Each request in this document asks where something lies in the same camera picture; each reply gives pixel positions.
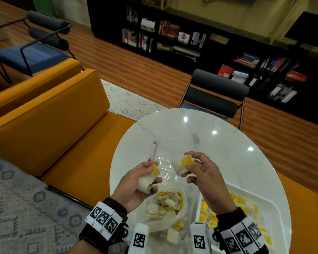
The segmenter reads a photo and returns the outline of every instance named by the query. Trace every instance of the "marble tabletop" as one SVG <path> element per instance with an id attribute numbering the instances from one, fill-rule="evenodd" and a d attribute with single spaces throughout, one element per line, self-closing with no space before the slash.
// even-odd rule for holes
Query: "marble tabletop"
<path id="1" fill-rule="evenodd" d="M 111 194 L 128 170 L 147 161 L 153 140 L 162 136 L 187 142 L 185 146 L 177 147 L 181 154 L 204 151 L 219 166 L 225 181 L 272 201 L 280 210 L 286 243 L 290 247 L 290 209 L 274 168 L 245 134 L 205 112 L 165 109 L 147 115 L 131 126 L 113 156 Z"/>

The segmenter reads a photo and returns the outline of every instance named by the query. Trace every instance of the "floor plank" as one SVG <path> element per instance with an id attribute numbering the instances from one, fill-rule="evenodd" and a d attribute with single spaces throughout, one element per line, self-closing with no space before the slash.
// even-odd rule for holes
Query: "floor plank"
<path id="1" fill-rule="evenodd" d="M 0 17 L 12 21 L 26 12 L 0 1 Z M 23 23 L 9 26 L 11 41 L 0 48 L 31 41 Z M 64 36 L 84 68 L 99 72 L 102 79 L 168 108 L 178 106 L 190 76 L 93 36 L 90 28 L 73 23 Z M 13 69 L 7 72 L 16 84 L 27 78 Z M 8 85 L 0 77 L 0 90 Z M 229 122 L 238 127 L 240 112 Z M 275 170 L 318 193 L 318 125 L 246 99 L 245 133 L 269 159 Z"/>

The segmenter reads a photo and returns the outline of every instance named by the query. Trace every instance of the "blue seat cushion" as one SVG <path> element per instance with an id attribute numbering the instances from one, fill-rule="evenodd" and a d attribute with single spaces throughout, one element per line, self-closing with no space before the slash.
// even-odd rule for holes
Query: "blue seat cushion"
<path id="1" fill-rule="evenodd" d="M 32 74 L 50 68 L 68 58 L 63 52 L 42 43 L 28 46 L 23 49 L 23 52 Z M 0 62 L 29 75 L 19 46 L 0 49 Z"/>
<path id="2" fill-rule="evenodd" d="M 202 111 L 202 112 L 206 112 L 206 113 L 209 113 L 211 115 L 214 115 L 218 118 L 221 118 L 223 120 L 225 120 L 226 122 L 228 121 L 226 117 L 223 117 L 222 115 L 219 115 L 217 113 L 213 113 L 211 111 L 208 111 L 208 110 L 204 110 L 203 108 L 200 108 L 200 107 L 197 107 L 197 106 L 194 106 L 192 104 L 188 104 L 188 103 L 183 103 L 183 105 L 181 106 L 181 108 L 183 109 L 192 109 L 192 110 L 199 110 L 199 111 Z"/>

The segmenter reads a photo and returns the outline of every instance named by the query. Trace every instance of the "sofa backrest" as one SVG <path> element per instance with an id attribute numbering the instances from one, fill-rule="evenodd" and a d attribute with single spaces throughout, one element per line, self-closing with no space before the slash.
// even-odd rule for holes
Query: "sofa backrest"
<path id="1" fill-rule="evenodd" d="M 96 71 L 86 71 L 0 117 L 0 157 L 41 175 L 110 108 Z"/>
<path id="2" fill-rule="evenodd" d="M 0 117 L 81 72 L 80 62 L 67 59 L 0 92 Z"/>

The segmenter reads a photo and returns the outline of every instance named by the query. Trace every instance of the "bookshelf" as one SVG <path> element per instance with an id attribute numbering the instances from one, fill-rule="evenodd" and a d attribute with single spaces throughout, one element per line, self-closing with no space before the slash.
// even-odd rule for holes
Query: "bookshelf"
<path id="1" fill-rule="evenodd" d="M 87 0 L 87 4 L 95 37 L 188 74 L 192 74 L 196 68 L 218 74 L 222 65 L 245 72 L 248 75 L 246 85 L 258 78 L 253 85 L 249 85 L 248 97 L 318 124 L 318 57 L 311 56 L 311 53 L 279 42 L 271 45 L 268 38 L 186 12 L 175 9 L 161 11 L 144 6 L 140 0 Z M 137 23 L 127 21 L 126 11 L 129 7 L 136 11 Z M 141 28 L 142 18 L 155 21 L 154 32 Z M 180 31 L 191 36 L 188 44 L 159 34 L 161 21 L 169 21 L 171 24 L 180 26 Z M 123 41 L 123 29 L 134 32 L 136 47 Z M 200 33 L 199 40 L 203 34 L 206 35 L 201 48 L 199 48 L 199 44 L 191 44 L 194 32 Z M 220 35 L 229 40 L 223 44 L 210 39 L 211 34 Z M 142 35 L 153 39 L 151 52 L 139 47 Z M 176 49 L 173 51 L 159 50 L 158 43 L 164 46 L 176 46 L 176 49 L 182 47 L 200 55 L 191 59 L 178 54 L 179 51 Z M 259 57 L 255 67 L 243 65 L 245 63 L 245 60 L 242 60 L 245 59 L 244 54 L 248 53 Z M 271 60 L 285 58 L 285 62 L 279 68 L 272 67 L 275 68 L 275 72 L 273 72 L 264 66 L 261 68 L 267 58 Z M 307 76 L 307 79 L 304 82 L 289 81 L 287 75 L 292 70 L 295 74 L 300 73 Z M 296 91 L 296 94 L 283 103 L 281 101 L 282 91 L 275 97 L 270 94 L 278 85 L 285 85 L 282 87 L 283 91 L 293 90 Z"/>

